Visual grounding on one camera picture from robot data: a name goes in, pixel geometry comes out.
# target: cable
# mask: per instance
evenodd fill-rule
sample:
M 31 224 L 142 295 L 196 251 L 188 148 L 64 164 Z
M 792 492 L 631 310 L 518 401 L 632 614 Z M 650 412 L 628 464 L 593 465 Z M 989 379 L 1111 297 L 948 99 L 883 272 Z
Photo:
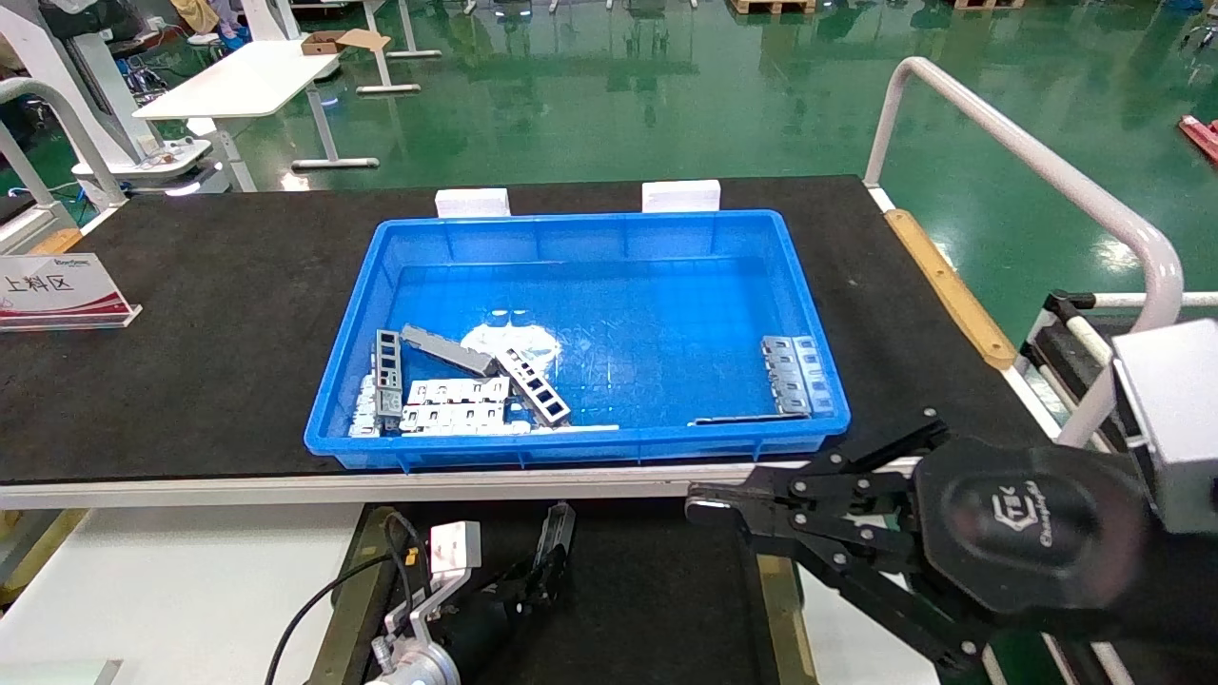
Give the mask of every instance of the cable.
M 72 186 L 72 185 L 77 185 L 78 183 L 79 182 L 77 182 L 77 180 L 69 180 L 67 183 L 61 183 L 61 184 L 56 185 L 55 188 L 48 188 L 48 190 L 50 190 L 50 191 L 54 193 L 55 190 L 63 190 L 65 188 L 68 188 L 68 186 Z M 21 195 L 23 193 L 29 193 L 29 189 L 28 188 L 21 188 L 21 186 L 10 188 L 9 189 L 9 196 L 10 197 L 16 197 L 17 195 Z
M 431 596 L 431 568 L 428 562 L 428 548 L 424 544 L 423 536 L 415 530 L 414 524 L 410 519 L 402 516 L 400 512 L 392 511 L 385 517 L 381 523 L 381 533 L 385 534 L 385 546 L 389 547 L 390 555 L 393 556 L 393 564 L 397 566 L 397 574 L 402 577 L 402 589 L 406 591 L 406 606 L 407 612 L 414 607 L 414 592 L 410 591 L 410 579 L 407 577 L 406 562 L 402 561 L 402 553 L 397 550 L 397 544 L 393 542 L 393 535 L 390 533 L 389 524 L 391 520 L 397 522 L 398 525 L 406 530 L 406 542 L 414 542 L 414 546 L 419 550 L 419 557 L 423 559 L 423 596 Z
M 364 563 L 356 564 L 348 568 L 347 570 L 340 573 L 337 578 L 326 583 L 324 587 L 318 590 L 317 595 L 313 595 L 312 597 L 308 598 L 307 602 L 304 602 L 304 606 L 301 607 L 301 611 L 296 612 L 296 616 L 294 616 L 292 619 L 287 622 L 287 628 L 284 629 L 283 636 L 279 637 L 279 645 L 275 646 L 275 653 L 274 656 L 270 657 L 270 665 L 267 668 L 266 685 L 274 685 L 275 672 L 279 670 L 279 659 L 284 657 L 284 650 L 287 648 L 287 639 L 292 636 L 292 631 L 296 630 L 296 626 L 300 624 L 300 622 L 304 619 L 304 614 L 307 614 L 308 611 L 313 608 L 313 605 L 320 602 L 322 598 L 329 595 L 331 590 L 334 590 L 339 585 L 342 585 L 347 580 L 351 580 L 361 572 L 368 570 L 374 566 L 382 564 L 390 561 L 390 558 L 392 558 L 392 555 L 381 555 L 379 557 L 370 558 Z

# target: red and white sign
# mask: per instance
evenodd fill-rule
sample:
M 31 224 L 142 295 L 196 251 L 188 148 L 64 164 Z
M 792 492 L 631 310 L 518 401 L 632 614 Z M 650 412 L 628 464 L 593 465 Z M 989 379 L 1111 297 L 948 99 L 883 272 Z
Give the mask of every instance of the red and white sign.
M 0 257 L 0 332 L 125 328 L 140 311 L 96 255 Z

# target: white handrail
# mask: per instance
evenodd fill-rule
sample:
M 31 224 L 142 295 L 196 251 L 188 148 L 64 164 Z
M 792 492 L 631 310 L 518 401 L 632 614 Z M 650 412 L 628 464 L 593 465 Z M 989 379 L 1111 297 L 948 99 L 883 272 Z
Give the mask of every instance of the white handrail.
M 1033 138 L 924 57 L 906 57 L 896 66 L 893 78 L 888 82 L 884 108 L 879 113 L 879 126 L 876 129 L 876 140 L 871 145 L 871 158 L 867 160 L 867 174 L 864 177 L 864 183 L 868 188 L 879 188 L 879 172 L 884 167 L 888 141 L 896 122 L 896 108 L 900 107 L 905 83 L 911 76 L 924 80 L 961 112 L 968 115 L 968 118 L 977 122 L 1004 147 L 1015 152 L 1015 156 L 1023 160 L 1040 178 L 1047 180 L 1113 238 L 1133 250 L 1141 262 L 1146 278 L 1146 305 L 1138 316 L 1133 330 L 1175 323 L 1184 293 L 1184 274 L 1172 243 L 1138 212 L 1127 207 L 1044 143 Z M 1112 413 L 1113 407 L 1116 407 L 1116 395 L 1110 366 L 1083 396 L 1078 408 L 1062 427 L 1057 442 L 1071 446 L 1086 444 L 1095 429 Z
M 80 151 L 80 156 L 84 157 L 84 163 L 89 165 L 89 168 L 94 171 L 97 177 L 97 184 L 101 186 L 106 195 L 106 201 L 110 207 L 118 207 L 127 201 L 123 195 L 122 189 L 118 186 L 118 182 L 114 180 L 114 174 L 110 172 L 110 167 L 106 166 L 105 160 L 101 158 L 101 152 L 97 151 L 97 146 L 94 145 L 89 134 L 85 133 L 84 126 L 80 124 L 80 118 L 77 117 L 76 110 L 68 104 L 67 99 L 55 90 L 50 85 L 33 79 L 33 78 L 7 78 L 0 80 L 0 102 L 7 102 L 21 95 L 37 95 L 41 98 L 48 105 L 51 106 L 51 111 L 55 112 L 55 117 L 60 119 L 60 124 L 63 126 L 63 130 L 68 134 L 68 138 L 76 144 L 77 150 Z M 56 201 L 51 197 L 50 190 L 46 189 L 46 184 L 43 183 L 41 177 L 34 171 L 33 165 L 26 157 L 21 147 L 17 146 L 17 141 L 12 139 L 12 135 L 7 129 L 0 124 L 0 152 L 9 158 L 9 163 L 17 172 L 21 182 L 26 184 L 29 189 L 30 195 L 38 202 L 40 208 L 49 208 Z M 107 207 L 97 207 L 97 210 L 106 210 Z

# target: gray metal bar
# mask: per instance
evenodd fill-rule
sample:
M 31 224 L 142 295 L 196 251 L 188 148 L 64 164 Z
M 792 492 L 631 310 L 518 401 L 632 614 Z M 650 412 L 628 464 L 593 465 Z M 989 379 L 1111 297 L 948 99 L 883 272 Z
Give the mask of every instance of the gray metal bar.
M 7 535 L 0 536 L 0 585 L 17 570 L 17 566 L 34 547 L 34 542 L 43 538 L 58 517 L 58 509 L 22 512 L 17 525 Z
M 1175 322 L 1184 293 L 1184 273 L 1172 243 L 1138 212 L 1113 197 L 1044 143 L 1033 138 L 924 57 L 903 60 L 888 82 L 884 108 L 879 115 L 879 126 L 876 128 L 876 139 L 871 145 L 871 157 L 867 160 L 867 173 L 864 177 L 864 183 L 868 188 L 879 186 L 879 172 L 884 167 L 888 141 L 896 123 L 896 110 L 900 107 L 901 94 L 911 76 L 924 80 L 961 112 L 968 115 L 968 118 L 977 122 L 1004 147 L 1023 160 L 1040 178 L 1047 180 L 1138 256 L 1146 278 L 1146 305 L 1138 316 L 1133 330 L 1146 330 Z M 1112 373 L 1105 368 L 1079 402 L 1078 411 L 1062 427 L 1057 442 L 1082 446 L 1114 406 Z
M 55 90 L 50 85 L 38 79 L 9 78 L 5 80 L 0 80 L 0 102 L 7 102 L 9 100 L 12 100 L 21 95 L 38 96 L 51 106 L 51 110 L 55 112 L 56 118 L 60 119 L 60 123 L 67 132 L 68 138 L 71 138 L 72 141 L 76 143 L 77 150 L 79 150 L 80 155 L 84 157 L 84 160 L 82 161 L 89 165 L 89 168 L 93 169 L 94 174 L 97 177 L 97 184 L 101 186 L 102 191 L 106 193 L 106 199 L 110 202 L 108 207 L 97 207 L 97 208 L 105 210 L 111 207 L 118 207 L 123 202 L 125 202 L 127 197 L 123 195 L 123 191 L 118 188 L 118 180 L 114 179 L 114 174 L 110 173 L 110 167 L 106 166 L 106 161 L 101 158 L 101 152 L 97 151 L 97 146 L 94 145 L 93 140 L 89 138 L 89 134 L 85 133 L 84 126 L 80 123 L 80 118 L 77 117 L 76 110 L 73 110 L 72 106 L 68 105 L 67 99 L 65 99 L 58 90 Z M 9 157 L 9 161 L 13 163 L 13 168 L 18 168 L 17 167 L 18 163 L 24 163 L 28 167 L 27 168 L 28 173 L 33 173 L 34 176 L 37 176 L 37 172 L 34 172 L 34 167 L 29 165 L 29 160 L 26 158 L 26 155 L 21 151 L 21 149 L 16 147 L 17 144 L 16 141 L 12 140 L 12 135 L 7 134 L 6 132 L 6 135 L 4 138 L 6 140 L 0 140 L 0 151 L 5 152 L 5 156 Z M 10 141 L 12 141 L 12 145 L 15 147 L 15 154 L 12 155 L 10 155 L 9 150 L 5 149 Z M 26 188 L 29 188 L 30 191 L 33 191 L 33 188 L 30 188 L 29 185 L 29 180 L 27 180 L 24 176 L 22 176 L 22 182 L 26 183 Z M 46 188 L 46 185 L 41 183 L 41 179 L 39 179 L 39 184 L 44 189 Z M 48 202 L 52 201 L 50 191 L 46 191 L 46 197 Z
M 917 462 L 917 457 L 903 457 L 883 470 L 909 475 Z M 790 461 L 766 466 L 797 467 L 805 463 Z M 691 483 L 742 483 L 753 473 L 754 466 L 747 461 L 731 464 L 5 485 L 0 488 L 0 508 L 683 497 Z
M 38 208 L 50 210 L 55 204 L 55 197 L 51 196 L 50 189 L 43 183 L 43 177 L 38 176 L 34 165 L 29 163 L 29 157 L 21 151 L 17 140 L 13 139 L 12 133 L 4 123 L 0 123 L 0 155 L 4 155 L 9 160 L 9 163 L 12 165 L 12 171 L 17 172 L 17 178 L 29 190 L 29 194 L 34 196 Z

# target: wooden strip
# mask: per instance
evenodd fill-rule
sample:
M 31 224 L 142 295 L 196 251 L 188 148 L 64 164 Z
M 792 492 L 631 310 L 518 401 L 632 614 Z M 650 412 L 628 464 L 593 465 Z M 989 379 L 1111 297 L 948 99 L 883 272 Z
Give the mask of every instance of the wooden strip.
M 80 241 L 80 229 L 65 228 L 48 235 L 29 251 L 30 255 L 61 255 Z
M 816 667 L 804 625 L 803 602 L 794 562 L 758 555 L 761 598 L 770 623 L 773 661 L 782 685 L 816 685 Z
M 1015 363 L 1015 346 L 922 230 L 914 215 L 905 210 L 889 210 L 884 212 L 884 218 L 931 282 L 943 307 L 973 347 L 977 347 L 985 363 L 999 371 L 1010 368 Z

